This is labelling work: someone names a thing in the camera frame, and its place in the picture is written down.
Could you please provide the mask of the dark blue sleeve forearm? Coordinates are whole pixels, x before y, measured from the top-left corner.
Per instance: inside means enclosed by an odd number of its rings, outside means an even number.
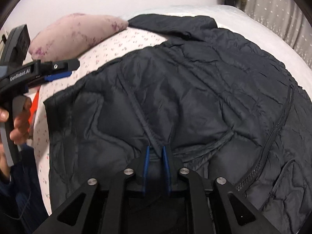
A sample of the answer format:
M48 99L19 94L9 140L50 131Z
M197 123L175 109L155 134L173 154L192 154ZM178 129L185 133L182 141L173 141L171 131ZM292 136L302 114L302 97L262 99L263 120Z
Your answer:
M7 164L1 146L1 233L33 233L46 219L34 149L22 145L22 160Z

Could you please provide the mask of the person's left hand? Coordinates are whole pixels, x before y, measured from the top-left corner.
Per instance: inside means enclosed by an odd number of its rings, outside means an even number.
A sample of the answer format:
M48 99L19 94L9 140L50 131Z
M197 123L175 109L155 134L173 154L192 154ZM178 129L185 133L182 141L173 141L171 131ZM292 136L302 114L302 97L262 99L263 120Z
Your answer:
M14 119L14 128L10 132L10 139L15 145L25 143L29 137L28 130L30 128L31 106L31 99L26 97L22 111Z

